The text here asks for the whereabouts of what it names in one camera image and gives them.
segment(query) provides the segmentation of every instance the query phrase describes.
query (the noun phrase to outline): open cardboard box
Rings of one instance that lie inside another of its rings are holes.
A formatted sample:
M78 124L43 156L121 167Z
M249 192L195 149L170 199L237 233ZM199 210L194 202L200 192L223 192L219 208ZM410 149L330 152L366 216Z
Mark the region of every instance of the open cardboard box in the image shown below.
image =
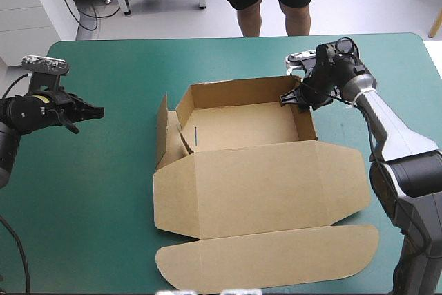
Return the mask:
M344 278L372 259L373 226L330 226L369 204L362 155L316 140L279 105L293 77L190 86L157 117L155 225L201 241L161 248L178 289L212 294Z

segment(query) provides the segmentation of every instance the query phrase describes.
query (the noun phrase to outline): green tabletop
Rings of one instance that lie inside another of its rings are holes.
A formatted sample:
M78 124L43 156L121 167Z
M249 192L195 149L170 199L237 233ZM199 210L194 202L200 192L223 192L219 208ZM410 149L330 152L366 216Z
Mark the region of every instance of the green tabletop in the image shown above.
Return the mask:
M354 35L378 91L410 128L442 146L442 81L420 37ZM164 92L174 108L187 86L285 74L289 53L337 36L259 39L70 41L49 56L65 59L69 92L106 108L105 118L22 138L0 213L21 236L34 292L146 293L170 289L155 266L163 246L189 241L153 224L155 116ZM358 111L334 102L314 113L320 140L350 146L368 158ZM376 197L343 224L371 223L379 249L361 273L343 280L273 289L292 292L388 292L402 236ZM0 288L21 292L19 254L0 227Z

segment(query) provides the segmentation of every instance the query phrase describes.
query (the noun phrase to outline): black cable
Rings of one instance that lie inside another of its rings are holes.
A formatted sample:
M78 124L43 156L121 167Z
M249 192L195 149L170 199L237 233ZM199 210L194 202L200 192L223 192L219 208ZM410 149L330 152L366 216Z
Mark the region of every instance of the black cable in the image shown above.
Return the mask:
M92 16L92 15L86 14L85 12L82 12L81 10L78 10L78 11L79 11L80 13L82 13L83 15L86 15L87 17L92 17L92 18L96 18L96 19L106 19L106 18L108 18L108 17L113 17L115 14L117 14L117 13L119 12L119 10L121 10L120 7L119 7L116 11L114 11L112 14L109 14L109 15L103 15L103 16L100 16L100 17Z
M30 293L30 277L29 277L29 267L28 267L28 261L26 260L25 251L23 250L23 245L21 244L20 237L15 233L14 229L8 224L8 222L0 216L0 222L3 224L3 226L8 230L8 232L12 235L12 237L15 240L15 243L17 244L17 248L20 252L21 262L23 263L23 269L25 271L25 281L26 281L26 293Z
M93 19L107 19L108 17L113 17L115 14L117 14L119 12L119 10L121 10L121 8L119 7L116 11L114 11L113 13L109 14L109 15L103 15L103 16L97 16L97 15L90 15L87 14L85 12L82 12L81 10L78 10L80 13L82 13L83 15L87 16L87 17L92 17Z
M27 77L28 74L23 74L21 77L19 77L18 79L16 79L15 81L13 81L13 83L11 83L11 85L6 89L5 93L3 94L2 99L5 99L6 96L8 95L8 93L11 91L12 87L17 84L18 81L20 81L21 79L24 79L25 77Z
M78 20L78 19L75 17L74 13L72 12L72 10L70 9L70 7L69 7L69 5L68 5L67 0L64 0L64 3L66 4L66 7L68 8L70 14L71 14L72 17L74 18L74 20L79 24L80 27L82 27L83 29L85 29L85 30L87 30L87 31L95 31L95 30L98 28L98 18L95 19L95 27L94 27L94 28L91 29L91 28L85 27L84 25L82 25L82 24L80 23L80 20Z

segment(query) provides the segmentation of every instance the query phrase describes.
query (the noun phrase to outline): floor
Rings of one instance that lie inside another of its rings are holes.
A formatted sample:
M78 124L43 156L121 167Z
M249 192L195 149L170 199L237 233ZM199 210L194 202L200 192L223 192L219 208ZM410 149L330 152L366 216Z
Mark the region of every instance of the floor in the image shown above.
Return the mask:
M100 15L117 9L117 1L105 5L93 0ZM86 0L78 6L92 13ZM442 5L442 0L313 0L311 4L313 35L376 32L414 32L424 39ZM98 29L79 29L77 39L164 39L196 37L239 37L235 11L225 0L207 0L200 10L198 0L140 0L131 2L132 15L117 13L102 19ZM262 3L262 36L285 35L284 19L277 0ZM82 23L93 27L95 22L84 17ZM442 40L442 29L433 40ZM6 68L0 61L0 88L7 86L19 68ZM26 81L11 93L23 92Z

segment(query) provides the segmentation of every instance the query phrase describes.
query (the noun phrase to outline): wooden stick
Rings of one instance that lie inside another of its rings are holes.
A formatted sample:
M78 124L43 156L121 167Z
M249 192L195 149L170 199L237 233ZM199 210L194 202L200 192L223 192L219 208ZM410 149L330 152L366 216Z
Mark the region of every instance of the wooden stick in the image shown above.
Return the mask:
M436 36L437 30L441 27L441 25L442 25L442 9L438 17L436 18L436 21L433 23L433 26L431 27L428 37L433 38L434 36Z

